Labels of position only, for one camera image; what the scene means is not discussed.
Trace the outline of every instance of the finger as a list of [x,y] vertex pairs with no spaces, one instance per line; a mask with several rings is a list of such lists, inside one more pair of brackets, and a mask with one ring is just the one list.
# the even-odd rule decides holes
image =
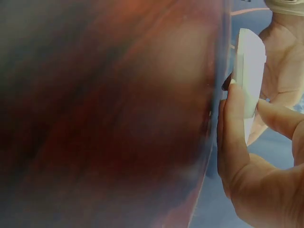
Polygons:
[[231,82],[232,73],[228,76],[228,78],[224,81],[224,84],[222,85],[222,90],[227,91]]
[[289,139],[292,139],[297,126],[304,121],[303,114],[261,99],[257,111],[267,126]]
[[236,84],[229,86],[223,114],[222,150],[219,156],[225,161],[224,182],[230,184],[235,175],[249,164],[244,135],[244,95]]

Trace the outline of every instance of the hand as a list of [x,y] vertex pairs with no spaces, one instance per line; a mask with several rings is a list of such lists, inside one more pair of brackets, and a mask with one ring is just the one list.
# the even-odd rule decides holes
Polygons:
[[237,215],[256,228],[304,227],[304,115],[258,102],[262,120],[292,140],[295,167],[280,170],[248,153],[244,97],[236,84],[221,102],[218,118],[218,173]]
[[[260,98],[292,108],[304,90],[304,17],[274,13],[271,24],[260,34],[266,47],[267,61]],[[231,77],[223,85],[227,89]],[[267,126],[257,114],[248,145]]]

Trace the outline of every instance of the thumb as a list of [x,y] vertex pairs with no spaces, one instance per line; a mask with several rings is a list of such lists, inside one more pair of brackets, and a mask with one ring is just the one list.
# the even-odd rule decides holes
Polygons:
[[244,134],[244,103],[242,89],[232,81],[223,111],[221,150],[221,159],[225,161],[225,182],[230,184],[250,161]]

